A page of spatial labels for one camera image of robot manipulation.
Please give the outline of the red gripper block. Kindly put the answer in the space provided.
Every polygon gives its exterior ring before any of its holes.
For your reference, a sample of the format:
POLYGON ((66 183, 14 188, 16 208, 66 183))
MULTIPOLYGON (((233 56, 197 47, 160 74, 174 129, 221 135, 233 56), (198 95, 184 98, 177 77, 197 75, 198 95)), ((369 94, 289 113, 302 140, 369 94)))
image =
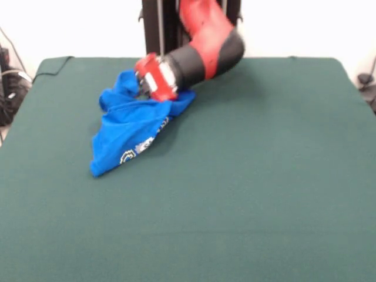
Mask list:
POLYGON ((163 58, 156 53, 149 53, 136 62, 135 76, 143 96, 158 102, 177 99, 174 73, 163 58))

